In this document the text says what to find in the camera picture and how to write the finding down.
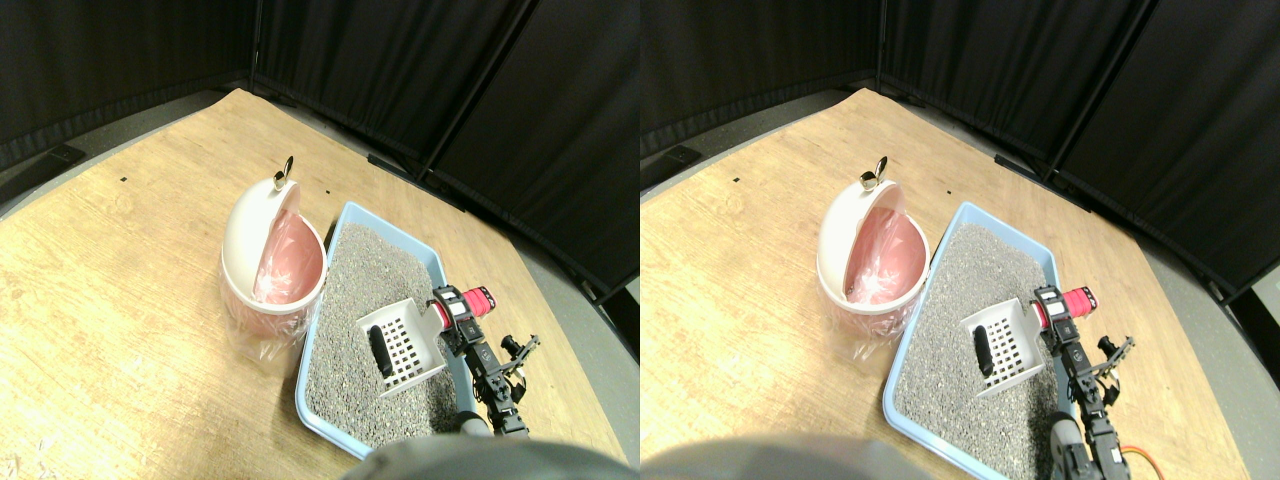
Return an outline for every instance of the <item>lid handle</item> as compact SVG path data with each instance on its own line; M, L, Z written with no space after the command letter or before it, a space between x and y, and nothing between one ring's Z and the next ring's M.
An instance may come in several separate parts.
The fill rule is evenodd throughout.
M284 160L284 170L275 173L275 191L279 192L284 188L284 184L289 182L289 170L293 170L293 156L291 155L288 160Z
M887 165L888 165L888 156L883 156L883 157L881 157L881 161L876 163L876 172L865 172L865 173L863 173L863 178L861 178L863 189L870 192L873 188L876 188L876 186L878 186L879 182L882 179L884 179L883 178L884 177L884 166L887 166Z

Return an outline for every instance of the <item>orange wire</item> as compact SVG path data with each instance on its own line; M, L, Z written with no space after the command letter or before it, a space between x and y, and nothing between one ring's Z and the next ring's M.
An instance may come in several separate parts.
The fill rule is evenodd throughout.
M1120 454L1125 454L1125 453L1137 453L1137 454L1140 454L1142 458L1146 458L1147 462L1151 462L1151 467L1152 468L1156 468L1156 476L1160 477L1160 480L1165 480L1165 472L1160 471L1160 465L1156 465L1156 460L1151 457L1151 453L1147 453L1147 451L1144 451L1142 448L1138 448L1138 447L1134 447L1134 445L1120 447Z

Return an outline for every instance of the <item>wooden surface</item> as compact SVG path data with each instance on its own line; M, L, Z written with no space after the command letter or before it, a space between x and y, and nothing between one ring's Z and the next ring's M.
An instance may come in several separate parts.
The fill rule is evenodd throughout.
M1065 287L1098 296L1079 324L1091 356L1101 357L1101 335L1135 338L1110 408L1124 444L1151 452L1170 479L1248 476L1133 238L868 90L641 206L643 458L709 438L812 431L878 439L936 476L964 476L884 421L890 348L854 365L824 346L818 227L836 193L884 155L933 248L972 201L1052 250ZM1129 463L1134 477L1153 477L1140 458Z
M626 461L502 233L236 91L0 223L0 465L17 457L22 477L40 462L61 477L337 477L357 463L302 425L293 380L227 344L227 215L291 155L317 229L356 201L435 248L454 284L494 292L490 339L539 334L520 404L532 436Z

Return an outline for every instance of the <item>black curtain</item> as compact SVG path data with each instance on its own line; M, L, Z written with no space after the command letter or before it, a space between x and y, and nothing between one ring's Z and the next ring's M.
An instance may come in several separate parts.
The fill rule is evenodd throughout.
M1061 166L1228 294L1280 260L1280 6L1164 0Z
M644 156L876 74L879 0L640 4Z
M255 3L0 3L0 170L246 76Z
M882 81L1047 161L1142 1L890 1Z
M255 79L421 166L521 5L266 0Z
M435 175L596 288L640 269L635 3L539 1Z

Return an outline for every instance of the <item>litter scoop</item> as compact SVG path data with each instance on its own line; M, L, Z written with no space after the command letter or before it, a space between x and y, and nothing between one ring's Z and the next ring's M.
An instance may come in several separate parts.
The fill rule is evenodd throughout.
M444 356L435 339L444 330L436 308L422 316L413 298L378 308L356 321L369 337L369 347L383 374L379 397L401 393L444 370Z
M986 376L987 388L978 398L1004 392L1044 369L1044 357L1036 346L1041 320L1025 315L1018 298L983 308L960 325L973 338L978 366Z

